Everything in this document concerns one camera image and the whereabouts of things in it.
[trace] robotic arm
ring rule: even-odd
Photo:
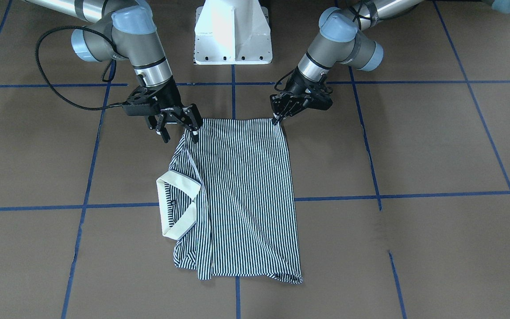
[[[336,63],[358,70],[376,69],[383,59],[383,47],[369,38],[362,30],[376,26],[408,13],[423,0],[360,0],[345,9],[328,8],[320,16],[320,32],[312,41],[298,66],[281,78],[290,75],[284,89],[270,97],[273,123],[293,117],[305,109],[327,110],[332,106],[326,87],[326,75]],[[510,0],[483,0],[492,9],[510,13]]]
[[[89,31],[74,30],[71,37],[76,54],[88,62],[129,60],[139,86],[119,103],[131,117],[143,116],[168,143],[166,124],[179,124],[198,141],[202,117],[196,105],[184,106],[156,26],[145,0],[29,0],[34,4],[95,22]]]

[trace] striped shirt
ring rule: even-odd
[[[271,119],[204,119],[200,141],[186,132],[169,169],[200,185],[196,224],[174,247],[174,265],[198,278],[260,276],[299,284],[298,234],[289,151]],[[164,184],[172,227],[193,201]]]

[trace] white bracket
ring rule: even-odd
[[[273,60],[269,11],[257,0],[206,0],[196,9],[194,62],[268,64]]]

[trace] white plastic part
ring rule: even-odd
[[[267,8],[257,0],[206,0],[196,10],[194,62],[268,64],[273,60]]]

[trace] striped fabric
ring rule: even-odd
[[[299,284],[298,235],[289,152],[271,119],[204,119],[200,141],[185,133],[170,170],[201,184],[195,226],[176,242],[176,267],[198,278],[266,275]],[[168,221],[192,201],[166,184]]]

